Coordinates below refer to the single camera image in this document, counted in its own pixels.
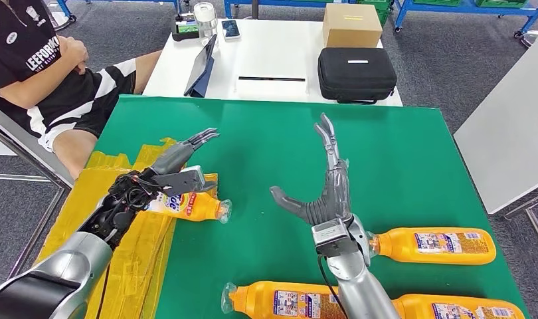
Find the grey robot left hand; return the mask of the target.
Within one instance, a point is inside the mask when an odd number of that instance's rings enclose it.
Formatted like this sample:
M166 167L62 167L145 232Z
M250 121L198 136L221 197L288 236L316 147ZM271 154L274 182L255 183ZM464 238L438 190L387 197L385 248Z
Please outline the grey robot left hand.
M207 128L187 140L176 142L156 159L151 169L156 175L177 173L188 162L196 150L209 140L219 136L220 134L217 128Z

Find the person's right hand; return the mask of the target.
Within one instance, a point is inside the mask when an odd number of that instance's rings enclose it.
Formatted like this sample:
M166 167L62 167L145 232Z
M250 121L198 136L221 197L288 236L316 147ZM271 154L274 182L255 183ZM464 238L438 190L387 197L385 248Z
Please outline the person's right hand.
M82 41L73 37L57 36L61 57L74 68L84 68L88 59L88 51Z

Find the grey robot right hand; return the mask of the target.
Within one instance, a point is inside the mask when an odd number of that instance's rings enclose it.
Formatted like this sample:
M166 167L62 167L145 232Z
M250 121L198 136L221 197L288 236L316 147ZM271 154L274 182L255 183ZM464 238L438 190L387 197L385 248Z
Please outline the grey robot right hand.
M322 138L327 158L321 195L313 201L301 202L286 195L278 186L272 186L270 192L277 205L312 226L335 218L348 221L352 217L348 165L340 158L335 128L327 115L322 113L320 122L314 124L314 129Z

